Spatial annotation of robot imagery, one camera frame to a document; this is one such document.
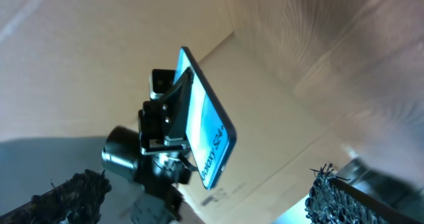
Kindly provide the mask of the blue Galaxy smartphone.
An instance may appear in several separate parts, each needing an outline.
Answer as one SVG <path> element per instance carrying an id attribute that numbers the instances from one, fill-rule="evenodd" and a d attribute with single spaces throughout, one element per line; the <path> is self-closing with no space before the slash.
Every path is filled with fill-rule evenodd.
<path id="1" fill-rule="evenodd" d="M 211 84 L 187 46 L 180 48 L 178 80 L 191 70 L 193 83 L 188 106 L 186 136 L 205 189 L 215 188 L 237 142 L 237 132 Z"/>

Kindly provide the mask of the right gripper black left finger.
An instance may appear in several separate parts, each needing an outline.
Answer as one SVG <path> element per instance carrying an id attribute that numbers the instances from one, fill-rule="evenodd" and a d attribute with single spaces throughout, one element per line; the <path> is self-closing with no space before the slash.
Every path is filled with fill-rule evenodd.
<path id="1" fill-rule="evenodd" d="M 97 224 L 101 219 L 101 205 L 111 190 L 104 172 L 86 169 L 2 214 L 1 224 Z"/>

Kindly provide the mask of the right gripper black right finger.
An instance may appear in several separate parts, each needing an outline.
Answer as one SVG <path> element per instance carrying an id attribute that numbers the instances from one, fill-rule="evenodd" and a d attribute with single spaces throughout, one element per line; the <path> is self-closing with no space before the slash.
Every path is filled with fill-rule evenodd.
<path id="1" fill-rule="evenodd" d="M 423 189 L 361 163 L 335 172 L 332 164 L 312 170 L 305 200 L 312 223 L 423 224 Z"/>

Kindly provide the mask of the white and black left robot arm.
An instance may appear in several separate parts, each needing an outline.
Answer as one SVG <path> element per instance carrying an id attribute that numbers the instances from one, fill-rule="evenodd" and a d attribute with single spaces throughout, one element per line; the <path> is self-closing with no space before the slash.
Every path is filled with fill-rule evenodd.
<path id="1" fill-rule="evenodd" d="M 104 169 L 141 185 L 143 197 L 131 209 L 133 223 L 181 221 L 183 195 L 178 184 L 188 184 L 197 168 L 188 160 L 186 135 L 193 72 L 176 79 L 174 70 L 155 69 L 150 87 L 160 95 L 142 104 L 138 131 L 115 127 L 101 152 Z"/>

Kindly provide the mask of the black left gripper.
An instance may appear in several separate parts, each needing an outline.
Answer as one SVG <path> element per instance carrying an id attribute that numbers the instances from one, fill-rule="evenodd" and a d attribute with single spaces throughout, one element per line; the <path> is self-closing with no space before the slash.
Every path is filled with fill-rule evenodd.
<path id="1" fill-rule="evenodd" d="M 192 85 L 193 72 L 187 68 L 159 101 L 143 103 L 138 112 L 142 155 L 179 158 L 190 152 L 186 127 Z"/>

